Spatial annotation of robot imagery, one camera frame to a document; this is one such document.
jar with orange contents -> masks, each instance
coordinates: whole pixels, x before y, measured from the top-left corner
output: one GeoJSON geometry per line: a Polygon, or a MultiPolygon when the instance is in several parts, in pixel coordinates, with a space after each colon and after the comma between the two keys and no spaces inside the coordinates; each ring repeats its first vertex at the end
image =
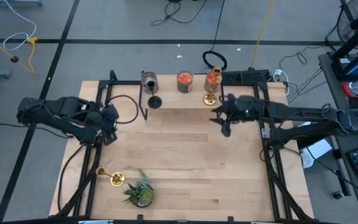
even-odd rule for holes
{"type": "Polygon", "coordinates": [[[177,75],[178,91],[188,93],[193,88],[193,74],[188,71],[181,71],[177,75]]]}

fan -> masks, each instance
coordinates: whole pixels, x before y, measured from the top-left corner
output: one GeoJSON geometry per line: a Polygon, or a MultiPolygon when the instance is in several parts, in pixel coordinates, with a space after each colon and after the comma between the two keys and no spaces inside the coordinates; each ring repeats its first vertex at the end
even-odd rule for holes
{"type": "Polygon", "coordinates": [[[336,31],[339,40],[348,41],[358,30],[358,0],[350,0],[346,5],[342,6],[341,13],[338,18],[336,31]]]}

orange item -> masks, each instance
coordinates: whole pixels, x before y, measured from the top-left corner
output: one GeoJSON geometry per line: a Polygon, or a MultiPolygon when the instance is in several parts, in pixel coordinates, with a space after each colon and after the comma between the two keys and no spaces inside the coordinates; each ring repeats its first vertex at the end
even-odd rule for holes
{"type": "Polygon", "coordinates": [[[351,98],[358,98],[358,96],[355,96],[352,94],[352,90],[349,88],[349,85],[346,82],[341,83],[343,92],[346,94],[346,96],[351,98]]]}
{"type": "Polygon", "coordinates": [[[214,73],[209,73],[209,74],[208,74],[208,81],[209,81],[210,83],[219,84],[219,83],[221,82],[221,77],[220,77],[220,76],[217,76],[217,77],[215,78],[214,73]]]}
{"type": "Polygon", "coordinates": [[[183,84],[191,83],[192,79],[193,79],[193,77],[191,77],[191,75],[189,73],[181,73],[178,76],[178,81],[183,84]]]}

black cable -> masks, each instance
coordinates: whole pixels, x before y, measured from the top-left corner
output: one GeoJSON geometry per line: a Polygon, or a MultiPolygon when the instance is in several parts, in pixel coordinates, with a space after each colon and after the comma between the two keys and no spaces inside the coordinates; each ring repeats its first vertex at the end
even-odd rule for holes
{"type": "MultiPolygon", "coordinates": [[[[263,152],[263,151],[264,151],[264,149],[262,149],[262,150],[259,152],[259,159],[260,159],[261,161],[266,162],[266,160],[262,159],[262,152],[263,152]]],[[[273,151],[273,154],[269,157],[269,160],[272,160],[273,157],[274,157],[274,151],[273,151]]]]}
{"type": "Polygon", "coordinates": [[[292,95],[288,98],[290,100],[290,102],[292,102],[296,97],[298,97],[298,95],[301,94],[301,92],[310,84],[310,82],[313,81],[313,79],[315,79],[319,74],[321,74],[321,72],[323,72],[321,68],[317,69],[317,71],[315,71],[314,74],[312,74],[312,76],[307,78],[306,81],[300,85],[299,91],[298,91],[298,86],[296,86],[296,88],[297,88],[296,93],[294,93],[294,95],[292,95]]]}
{"type": "Polygon", "coordinates": [[[314,87],[311,87],[310,89],[308,89],[306,92],[300,93],[299,95],[300,95],[300,96],[301,96],[301,95],[305,95],[305,94],[307,94],[310,90],[312,90],[312,89],[314,89],[314,88],[317,88],[317,87],[319,87],[319,86],[321,86],[321,85],[323,85],[323,84],[325,84],[325,83],[327,83],[327,81],[322,82],[322,83],[320,83],[320,84],[317,84],[317,85],[315,85],[314,87]]]}
{"type": "Polygon", "coordinates": [[[222,17],[224,2],[225,2],[225,0],[222,1],[221,12],[220,12],[220,14],[219,14],[218,25],[217,25],[217,27],[216,27],[215,38],[214,38],[214,42],[213,42],[212,48],[211,48],[211,50],[208,50],[208,51],[206,51],[206,52],[203,53],[204,63],[205,63],[210,69],[213,69],[214,66],[211,65],[211,64],[206,60],[206,55],[208,55],[208,54],[213,54],[213,55],[217,56],[219,59],[221,59],[222,62],[223,62],[223,64],[224,64],[223,67],[222,67],[222,71],[225,71],[225,70],[227,69],[227,60],[226,60],[226,58],[225,58],[223,55],[221,55],[221,54],[219,54],[219,53],[213,51],[213,49],[215,48],[216,37],[218,36],[218,30],[219,30],[219,25],[220,25],[220,23],[221,23],[221,17],[222,17]]]}
{"type": "Polygon", "coordinates": [[[298,51],[298,52],[297,52],[296,54],[294,54],[294,55],[284,56],[284,58],[281,59],[281,61],[278,63],[278,66],[280,67],[281,70],[283,70],[281,63],[283,63],[286,58],[292,58],[292,57],[295,57],[295,56],[298,58],[298,60],[300,61],[300,63],[302,63],[302,65],[307,65],[307,64],[308,64],[308,60],[307,60],[306,57],[302,54],[302,52],[304,52],[304,51],[307,50],[307,49],[318,49],[318,48],[321,48],[321,47],[326,47],[326,46],[305,47],[303,50],[298,51]]]}
{"type": "Polygon", "coordinates": [[[303,110],[303,111],[296,111],[292,114],[290,114],[289,116],[287,116],[286,118],[284,118],[284,120],[280,123],[280,125],[278,125],[277,128],[281,128],[281,126],[283,126],[284,122],[288,121],[288,119],[290,119],[291,117],[299,114],[299,113],[315,113],[315,114],[322,114],[324,115],[325,113],[327,113],[329,110],[331,109],[331,104],[330,103],[326,103],[324,104],[319,112],[314,112],[314,111],[307,111],[307,110],[303,110]]]}
{"type": "Polygon", "coordinates": [[[285,147],[285,146],[284,146],[283,149],[285,149],[285,150],[287,150],[287,151],[290,151],[290,152],[292,152],[292,153],[295,153],[296,155],[300,156],[300,157],[301,157],[301,162],[302,162],[302,167],[303,167],[303,158],[302,158],[302,155],[301,155],[300,152],[297,152],[297,151],[295,151],[295,150],[293,150],[293,149],[290,149],[290,148],[287,148],[287,147],[285,147]]]}
{"type": "Polygon", "coordinates": [[[264,104],[267,112],[268,112],[268,118],[269,118],[269,124],[271,128],[275,128],[276,126],[274,125],[274,120],[272,118],[272,113],[270,112],[269,107],[267,106],[266,102],[262,100],[262,103],[264,104]]]}
{"type": "Polygon", "coordinates": [[[341,11],[340,11],[340,13],[339,13],[339,16],[338,16],[338,19],[337,19],[337,21],[336,21],[336,24],[335,24],[335,26],[333,27],[333,29],[331,29],[331,31],[329,31],[329,33],[327,34],[327,36],[326,36],[326,41],[325,41],[325,43],[326,43],[326,45],[328,46],[328,47],[330,47],[333,51],[335,51],[336,52],[336,49],[334,48],[334,46],[332,46],[331,45],[331,43],[329,42],[329,40],[328,40],[328,37],[334,32],[334,30],[338,27],[338,25],[339,25],[339,21],[341,20],[341,16],[342,16],[342,13],[343,13],[343,7],[342,6],[340,6],[340,8],[341,8],[341,11]]]}
{"type": "Polygon", "coordinates": [[[70,158],[68,158],[68,160],[66,161],[65,165],[63,166],[62,169],[62,173],[60,174],[60,180],[59,180],[59,187],[57,190],[57,209],[59,210],[59,212],[61,212],[62,208],[60,206],[60,193],[62,191],[62,183],[63,183],[63,174],[66,171],[67,165],[68,163],[80,152],[80,150],[83,148],[84,146],[80,146],[74,153],[73,155],[70,156],[70,158]]]}
{"type": "Polygon", "coordinates": [[[321,86],[321,85],[324,85],[325,83],[327,83],[327,81],[324,81],[324,82],[322,82],[322,83],[320,83],[320,84],[317,84],[317,85],[311,87],[309,90],[307,90],[307,91],[304,92],[304,93],[298,94],[296,97],[294,97],[294,99],[290,100],[288,103],[291,103],[291,102],[294,101],[298,96],[305,95],[305,94],[307,94],[310,90],[315,89],[315,88],[317,88],[317,87],[319,87],[319,86],[321,86]]]}
{"type": "Polygon", "coordinates": [[[158,25],[161,25],[161,24],[167,22],[167,21],[170,20],[170,19],[173,20],[173,21],[175,21],[175,22],[181,23],[181,24],[191,23],[191,22],[193,22],[193,20],[195,20],[195,19],[197,18],[198,14],[199,14],[199,13],[201,12],[201,10],[204,8],[205,3],[206,3],[206,0],[204,0],[203,5],[200,7],[199,11],[198,11],[197,14],[194,16],[194,18],[192,18],[190,21],[183,22],[183,21],[179,21],[179,20],[177,20],[177,19],[174,19],[174,18],[172,17],[172,16],[175,15],[177,12],[179,12],[179,10],[180,10],[180,8],[181,8],[181,4],[180,4],[179,1],[172,0],[172,1],[168,2],[168,4],[165,6],[165,10],[164,10],[165,17],[164,17],[163,19],[157,19],[157,20],[153,21],[153,22],[151,23],[151,25],[152,25],[152,26],[158,26],[158,25]],[[173,13],[168,14],[167,9],[168,9],[168,6],[169,6],[171,3],[179,4],[179,8],[178,8],[177,10],[174,10],[173,13]]]}
{"type": "Polygon", "coordinates": [[[338,178],[340,178],[341,180],[347,182],[348,184],[352,185],[355,189],[358,190],[358,186],[356,186],[355,184],[353,184],[351,181],[346,180],[345,178],[341,177],[340,175],[336,174],[335,171],[333,171],[331,168],[329,168],[328,166],[324,165],[322,162],[320,162],[318,159],[314,158],[314,156],[312,155],[312,153],[309,150],[309,147],[306,147],[306,149],[308,150],[309,154],[311,155],[311,157],[318,162],[320,165],[322,165],[323,167],[327,168],[327,170],[331,171],[333,174],[335,174],[338,178]]]}
{"type": "Polygon", "coordinates": [[[116,121],[117,124],[129,124],[129,123],[132,123],[136,120],[137,116],[139,115],[139,106],[137,105],[136,101],[128,96],[128,95],[117,95],[117,96],[113,96],[112,98],[110,98],[107,102],[110,103],[111,100],[115,99],[115,98],[119,98],[119,97],[126,97],[126,98],[129,98],[130,100],[132,100],[132,102],[135,103],[135,106],[136,106],[136,115],[133,119],[129,120],[129,121],[125,121],[125,122],[120,122],[120,121],[116,121]]]}
{"type": "Polygon", "coordinates": [[[1,126],[10,126],[10,127],[15,127],[15,128],[34,128],[34,129],[39,129],[39,130],[44,130],[44,131],[47,131],[49,132],[50,134],[54,135],[54,136],[57,136],[57,137],[60,137],[60,138],[63,138],[63,139],[68,139],[68,137],[66,136],[61,136],[59,134],[56,134],[54,133],[53,131],[51,130],[48,130],[46,128],[41,128],[41,127],[30,127],[30,126],[21,126],[21,125],[15,125],[15,124],[6,124],[6,123],[0,123],[1,126]]]}

white cable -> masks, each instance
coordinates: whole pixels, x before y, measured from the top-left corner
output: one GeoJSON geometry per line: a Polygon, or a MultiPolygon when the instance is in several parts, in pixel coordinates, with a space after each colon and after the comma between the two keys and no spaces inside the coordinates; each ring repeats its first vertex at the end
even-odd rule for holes
{"type": "Polygon", "coordinates": [[[25,32],[18,32],[18,33],[16,33],[16,34],[13,34],[13,35],[9,36],[8,38],[6,38],[6,39],[4,40],[4,42],[2,43],[4,49],[7,50],[7,51],[13,51],[13,50],[16,50],[16,49],[18,49],[19,47],[21,47],[29,38],[31,38],[31,37],[35,34],[35,31],[37,30],[37,25],[36,25],[34,22],[32,22],[31,20],[26,19],[25,17],[23,17],[22,15],[20,15],[19,13],[17,13],[15,10],[13,10],[12,6],[7,2],[7,0],[4,0],[4,1],[5,1],[5,3],[9,6],[9,8],[12,10],[12,12],[14,12],[17,16],[19,16],[20,18],[24,19],[24,20],[27,21],[27,22],[31,22],[31,23],[34,25],[34,31],[31,33],[31,35],[28,35],[28,34],[26,34],[25,32]],[[5,46],[6,42],[7,42],[9,39],[11,39],[11,38],[13,38],[13,37],[15,37],[15,36],[17,36],[17,35],[21,35],[21,34],[24,34],[24,35],[26,36],[25,40],[24,40],[21,44],[19,44],[17,47],[14,47],[13,49],[7,49],[6,46],[5,46]]]}
{"type": "Polygon", "coordinates": [[[273,80],[274,80],[275,82],[277,82],[275,76],[278,75],[278,80],[279,80],[281,74],[284,74],[285,79],[287,79],[287,83],[288,83],[288,86],[287,86],[287,87],[288,87],[288,88],[287,88],[287,92],[285,93],[285,96],[288,96],[288,95],[290,94],[290,84],[289,84],[290,80],[288,79],[287,74],[286,74],[283,70],[281,70],[281,69],[276,69],[276,71],[274,71],[273,80]]]}

